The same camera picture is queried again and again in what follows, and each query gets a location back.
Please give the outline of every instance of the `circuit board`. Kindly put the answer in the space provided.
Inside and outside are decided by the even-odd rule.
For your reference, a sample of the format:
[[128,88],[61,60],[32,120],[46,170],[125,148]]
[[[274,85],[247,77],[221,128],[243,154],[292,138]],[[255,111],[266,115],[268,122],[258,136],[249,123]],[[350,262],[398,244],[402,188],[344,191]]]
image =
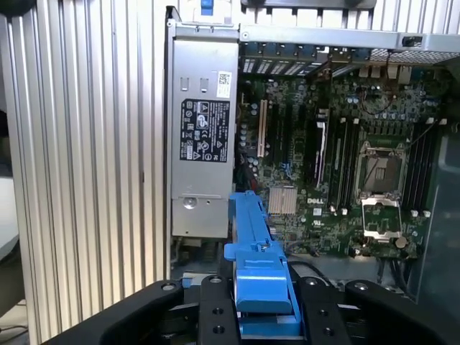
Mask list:
[[[434,70],[414,71],[407,85],[357,72],[333,80],[243,78],[236,188],[261,196],[285,249],[419,256],[449,78]],[[364,207],[376,190],[390,205]]]

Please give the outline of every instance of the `cpu socket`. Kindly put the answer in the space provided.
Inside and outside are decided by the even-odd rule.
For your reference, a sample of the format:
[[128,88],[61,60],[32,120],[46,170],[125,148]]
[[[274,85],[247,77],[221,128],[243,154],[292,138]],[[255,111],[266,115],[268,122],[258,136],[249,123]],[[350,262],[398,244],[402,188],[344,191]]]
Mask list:
[[[355,195],[362,206],[364,235],[379,242],[388,242],[391,238],[401,236],[400,197],[403,191],[405,161],[404,143],[390,148],[372,147],[369,142],[364,142],[359,151]],[[376,205],[396,208],[398,229],[388,229],[381,233],[369,228],[365,208]]]

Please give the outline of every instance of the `heatsink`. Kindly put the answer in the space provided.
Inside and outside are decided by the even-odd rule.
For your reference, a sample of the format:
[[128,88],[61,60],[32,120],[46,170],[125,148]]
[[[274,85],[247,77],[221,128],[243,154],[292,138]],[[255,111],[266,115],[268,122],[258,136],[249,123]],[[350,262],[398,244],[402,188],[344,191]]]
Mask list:
[[268,213],[270,214],[295,214],[297,207],[297,188],[272,187],[268,200]]

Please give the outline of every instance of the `power supply label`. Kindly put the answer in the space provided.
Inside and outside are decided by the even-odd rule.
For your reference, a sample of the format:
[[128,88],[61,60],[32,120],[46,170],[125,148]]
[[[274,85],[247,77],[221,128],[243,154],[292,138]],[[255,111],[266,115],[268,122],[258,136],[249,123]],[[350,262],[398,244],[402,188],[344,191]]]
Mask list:
[[186,99],[180,121],[180,160],[227,161],[229,101]]

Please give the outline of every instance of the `blue plastic bracket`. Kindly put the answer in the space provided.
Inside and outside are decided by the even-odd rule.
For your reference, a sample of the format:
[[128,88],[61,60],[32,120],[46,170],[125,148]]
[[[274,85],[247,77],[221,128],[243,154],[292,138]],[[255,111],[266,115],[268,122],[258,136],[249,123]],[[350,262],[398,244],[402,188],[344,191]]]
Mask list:
[[214,0],[201,0],[201,15],[212,16],[214,11]]
[[247,191],[233,194],[230,200],[236,241],[225,245],[224,256],[236,262],[236,310],[249,313],[239,320],[241,334],[298,336],[301,317],[288,261],[270,236],[261,199]]

